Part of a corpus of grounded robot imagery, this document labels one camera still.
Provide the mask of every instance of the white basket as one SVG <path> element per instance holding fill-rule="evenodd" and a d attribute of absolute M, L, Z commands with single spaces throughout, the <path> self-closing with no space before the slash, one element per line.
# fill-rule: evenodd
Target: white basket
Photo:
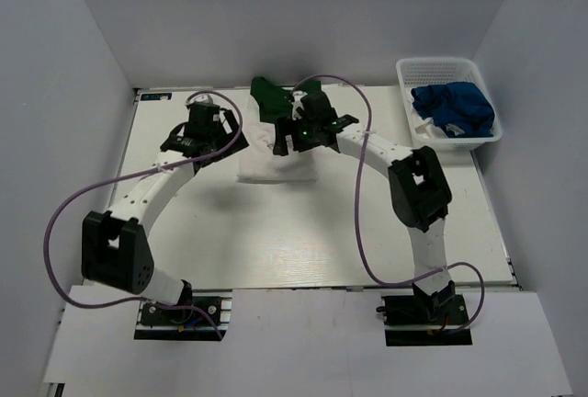
<path fill-rule="evenodd" d="M 406 118 L 413 137 L 413 146 L 430 146 L 436 151 L 472 151 L 485 142 L 497 142 L 503 136 L 503 129 L 498 120 L 496 109 L 490 100 L 488 90 L 481 79 L 478 67 L 467 59 L 452 57 L 422 57 L 402 59 L 396 63 L 398 80 L 401 84 L 402 99 Z M 432 138 L 418 135 L 413 124 L 413 105 L 408 99 L 407 89 L 427 85 L 444 85 L 451 82 L 470 82 L 476 85 L 494 108 L 492 136 L 487 138 Z"/>

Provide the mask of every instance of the table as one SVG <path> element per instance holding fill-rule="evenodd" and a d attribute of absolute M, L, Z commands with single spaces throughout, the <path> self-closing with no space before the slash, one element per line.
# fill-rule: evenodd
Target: table
<path fill-rule="evenodd" d="M 373 130 L 412 146 L 400 89 L 363 90 L 373 106 Z M 221 92 L 245 108 L 248 89 Z M 366 109 L 352 88 L 328 85 L 325 92 L 339 115 L 365 121 Z M 122 174 L 153 163 L 168 132 L 187 119 L 184 103 L 190 93 L 175 91 L 169 100 L 137 103 Z M 215 102 L 226 106 L 219 98 Z M 353 227 L 357 160 L 324 148 L 314 152 L 316 183 L 239 183 L 238 153 L 203 169 L 180 189 L 152 228 L 156 265 L 196 289 L 374 285 L 361 265 Z M 453 192 L 447 262 L 468 261 L 489 283 L 511 283 L 503 241 L 471 154 L 445 153 L 440 158 Z M 132 184 L 121 183 L 114 199 Z M 400 281 L 413 275 L 408 233 L 392 210 L 388 181 L 370 168 L 364 172 L 361 229 L 367 259 L 380 278 Z M 458 284 L 477 281 L 462 267 L 452 277 Z"/>
<path fill-rule="evenodd" d="M 99 285 L 71 294 L 128 295 Z M 480 294 L 464 299 L 472 310 Z M 221 343 L 133 340 L 136 302 L 66 305 L 44 380 L 65 383 L 63 397 L 571 393 L 536 293 L 490 292 L 472 346 L 386 347 L 380 304 L 377 290 L 238 289 Z"/>

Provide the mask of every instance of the cable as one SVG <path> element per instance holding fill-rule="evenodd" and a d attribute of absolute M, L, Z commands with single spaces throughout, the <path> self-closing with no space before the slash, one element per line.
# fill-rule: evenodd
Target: cable
<path fill-rule="evenodd" d="M 366 251 L 364 249 L 364 245 L 363 245 L 363 242 L 361 239 L 361 231 L 359 228 L 359 200 L 360 200 L 360 194 L 361 194 L 361 176 L 363 174 L 364 164 L 366 162 L 366 150 L 368 149 L 368 136 L 369 136 L 369 132 L 371 131 L 371 123 L 372 123 L 371 105 L 369 104 L 369 100 L 366 97 L 366 95 L 363 93 L 363 91 L 357 85 L 354 85 L 349 80 L 347 80 L 343 77 L 340 77 L 338 75 L 330 75 L 330 74 L 311 75 L 311 76 L 306 77 L 305 79 L 301 80 L 300 82 L 298 82 L 292 88 L 291 92 L 294 93 L 296 90 L 300 89 L 300 87 L 302 85 L 304 85 L 306 82 L 308 82 L 309 80 L 320 79 L 320 78 L 331 78 L 331 79 L 343 82 L 346 85 L 353 87 L 357 91 L 357 93 L 361 96 L 361 98 L 364 100 L 364 103 L 366 104 L 366 108 L 367 108 L 366 133 L 364 135 L 364 141 L 361 144 L 361 151 L 359 154 L 359 165 L 357 166 L 356 190 L 355 190 L 355 199 L 354 199 L 354 225 L 355 225 L 355 230 L 356 230 L 357 249 L 359 250 L 359 256 L 361 257 L 361 262 L 364 266 L 364 269 L 367 271 L 367 274 L 374 282 L 381 285 L 382 287 L 386 287 L 389 289 L 404 289 L 404 288 L 410 287 L 414 282 L 417 282 L 417 281 L 425 279 L 425 278 L 429 278 L 430 276 L 433 276 L 435 273 L 440 273 L 440 272 L 444 271 L 445 268 L 439 267 L 439 268 L 435 268 L 431 271 L 428 271 L 426 273 L 423 273 L 422 275 L 417 276 L 412 279 L 407 279 L 407 280 L 404 280 L 401 282 L 385 282 L 385 281 L 379 279 L 374 274 L 374 272 L 371 270 L 369 263 L 368 263 L 368 259 L 366 258 Z M 457 333 L 461 330 L 468 328 L 478 318 L 478 315 L 480 314 L 481 308 L 484 304 L 484 299 L 485 299 L 485 295 L 486 295 L 486 288 L 484 285 L 484 279 L 481 275 L 481 272 L 472 264 L 470 264 L 468 262 L 456 262 L 454 264 L 447 266 L 447 270 L 450 270 L 451 268 L 459 267 L 459 266 L 471 268 L 478 276 L 478 279 L 480 280 L 480 288 L 481 288 L 480 303 L 478 304 L 478 308 L 476 309 L 474 314 L 471 316 L 471 318 L 466 323 L 461 325 L 459 328 L 456 328 L 455 330 L 447 331 L 446 334 L 454 334 L 454 333 Z"/>
<path fill-rule="evenodd" d="M 57 291 L 57 294 L 59 294 L 62 297 L 62 299 L 64 301 L 66 301 L 67 303 L 69 303 L 70 305 L 73 305 L 74 307 L 77 307 L 77 308 L 83 308 L 86 310 L 96 310 L 96 309 L 100 309 L 100 308 L 111 307 L 113 305 L 119 305 L 120 303 L 125 303 L 125 302 L 148 301 L 149 300 L 147 298 L 143 298 L 142 296 L 131 296 L 128 298 L 119 299 L 117 301 L 111 301 L 111 302 L 105 302 L 105 303 L 82 303 L 82 302 L 78 302 L 78 301 L 72 299 L 65 292 L 65 290 L 62 288 L 62 286 L 59 284 L 57 278 L 55 277 L 55 273 L 53 272 L 53 267 L 51 265 L 51 259 L 50 259 L 50 253 L 49 253 L 51 232 L 53 231 L 53 226 L 55 225 L 55 222 L 59 218 L 59 215 L 62 214 L 63 210 L 72 201 L 74 201 L 75 199 L 78 199 L 83 194 L 85 194 L 91 190 L 94 190 L 94 189 L 97 189 L 100 187 L 104 187 L 104 186 L 109 186 L 111 184 L 119 183 L 121 181 L 127 181 L 130 179 L 139 178 L 141 176 L 155 175 L 159 172 L 171 169 L 173 167 L 178 167 L 180 165 L 192 164 L 192 163 L 197 163 L 199 161 L 208 160 L 210 158 L 213 158 L 217 155 L 221 155 L 221 154 L 225 153 L 226 151 L 228 151 L 235 144 L 235 142 L 239 139 L 239 136 L 241 135 L 241 132 L 243 129 L 243 114 L 241 113 L 241 111 L 239 110 L 237 105 L 230 98 L 221 94 L 220 92 L 209 90 L 209 89 L 195 92 L 194 94 L 192 94 L 191 96 L 189 96 L 187 98 L 187 101 L 190 101 L 195 96 L 199 96 L 201 94 L 212 94 L 214 96 L 219 96 L 220 98 L 223 98 L 225 101 L 227 101 L 235 109 L 235 112 L 237 114 L 237 118 L 239 119 L 239 128 L 237 129 L 237 131 L 233 135 L 232 139 L 224 147 L 220 148 L 217 152 L 208 153 L 206 155 L 198 156 L 196 158 L 187 158 L 186 160 L 181 160 L 181 161 L 178 161 L 175 163 L 166 164 L 166 165 L 162 165 L 159 167 L 151 167 L 149 169 L 141 170 L 140 172 L 135 172 L 133 174 L 128 174 L 128 175 L 124 175 L 124 176 L 117 176 L 115 178 L 105 179 L 104 181 L 100 181 L 100 182 L 91 184 L 90 186 L 81 188 L 78 191 L 76 191 L 75 193 L 73 193 L 69 198 L 67 198 L 64 202 L 62 202 L 62 204 L 60 204 L 60 206 L 57 208 L 57 210 L 54 211 L 53 214 L 51 215 L 51 218 L 49 219 L 49 222 L 47 224 L 47 228 L 45 229 L 45 235 L 43 237 L 43 259 L 45 261 L 45 268 L 47 269 L 47 275 L 49 276 L 49 281 L 51 282 L 53 288 L 55 289 L 55 291 Z M 156 305 L 158 308 L 161 308 L 163 310 L 192 310 L 193 312 L 197 312 L 197 313 L 201 314 L 202 317 L 204 317 L 210 323 L 210 325 L 212 326 L 212 328 L 214 329 L 216 334 L 219 336 L 219 339 L 222 340 L 222 333 L 219 330 L 218 326 L 212 321 L 210 316 L 207 313 L 205 313 L 204 310 L 201 310 L 199 307 L 196 307 L 193 305 L 181 305 L 181 306 L 180 305 L 166 305 L 166 304 L 160 303 L 160 302 L 156 302 Z"/>

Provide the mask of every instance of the white wall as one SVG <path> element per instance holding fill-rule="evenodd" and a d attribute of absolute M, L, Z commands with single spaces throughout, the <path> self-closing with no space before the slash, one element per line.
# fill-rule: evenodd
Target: white wall
<path fill-rule="evenodd" d="M 76 188 L 116 172 L 132 91 L 83 0 L 0 0 L 0 382 L 36 395 L 62 301 L 41 254 L 45 224 Z M 88 195 L 53 239 L 63 285 L 80 277 Z"/>
<path fill-rule="evenodd" d="M 136 87 L 318 72 L 396 81 L 413 55 L 470 58 L 503 0 L 85 0 Z"/>
<path fill-rule="evenodd" d="M 588 395 L 588 0 L 505 0 L 474 60 L 503 121 L 479 153 L 517 275 Z"/>

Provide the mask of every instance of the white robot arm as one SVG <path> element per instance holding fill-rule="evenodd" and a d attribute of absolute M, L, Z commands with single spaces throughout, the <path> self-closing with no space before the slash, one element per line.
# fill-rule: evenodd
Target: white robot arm
<path fill-rule="evenodd" d="M 294 97 L 292 116 L 276 123 L 274 154 L 288 154 L 290 142 L 295 152 L 326 146 L 361 158 L 366 132 L 357 119 L 349 115 L 338 117 L 323 92 L 297 92 Z M 411 238 L 414 276 L 442 268 L 413 283 L 414 294 L 427 314 L 435 315 L 455 296 L 455 285 L 443 269 L 447 267 L 443 232 L 451 191 L 436 154 L 428 147 L 412 150 L 370 133 L 364 159 L 365 164 L 390 182 L 392 207 Z"/>
<path fill-rule="evenodd" d="M 213 104 L 210 97 L 189 105 L 188 111 L 188 122 L 170 132 L 153 165 L 169 167 L 187 158 L 220 151 L 239 128 L 232 112 Z M 229 132 L 223 121 L 227 122 Z M 201 168 L 247 146 L 241 134 L 224 153 L 146 176 L 106 212 L 88 213 L 82 225 L 84 277 L 168 305 L 190 303 L 190 284 L 154 266 L 147 236 L 175 193 Z"/>

